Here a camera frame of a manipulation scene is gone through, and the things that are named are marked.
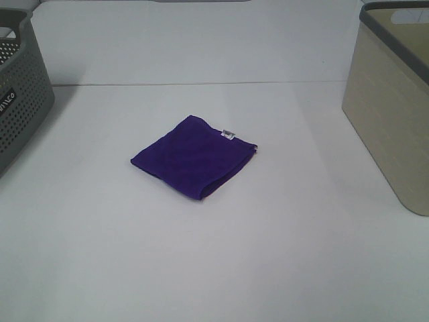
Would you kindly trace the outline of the purple towel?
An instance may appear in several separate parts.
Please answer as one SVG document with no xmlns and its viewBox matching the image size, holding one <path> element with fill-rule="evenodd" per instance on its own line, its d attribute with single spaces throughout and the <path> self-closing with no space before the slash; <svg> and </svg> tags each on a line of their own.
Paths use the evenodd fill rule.
<svg viewBox="0 0 429 322">
<path fill-rule="evenodd" d="M 189 115 L 134 156 L 131 164 L 201 201 L 241 171 L 256 152 L 256 144 Z"/>
</svg>

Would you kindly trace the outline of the grey perforated plastic basket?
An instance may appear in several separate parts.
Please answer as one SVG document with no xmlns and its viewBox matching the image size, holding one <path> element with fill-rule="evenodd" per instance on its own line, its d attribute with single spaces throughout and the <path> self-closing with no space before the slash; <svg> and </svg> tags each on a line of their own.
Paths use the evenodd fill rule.
<svg viewBox="0 0 429 322">
<path fill-rule="evenodd" d="M 55 96 L 31 23 L 32 12 L 1 8 L 1 172 L 31 140 L 54 105 Z"/>
</svg>

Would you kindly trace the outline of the beige plastic storage bin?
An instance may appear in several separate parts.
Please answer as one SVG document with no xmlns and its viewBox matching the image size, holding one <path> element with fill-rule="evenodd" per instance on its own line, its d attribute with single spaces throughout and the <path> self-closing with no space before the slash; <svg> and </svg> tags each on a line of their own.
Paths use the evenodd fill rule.
<svg viewBox="0 0 429 322">
<path fill-rule="evenodd" d="M 427 1 L 362 6 L 342 109 L 399 202 L 428 216 Z"/>
</svg>

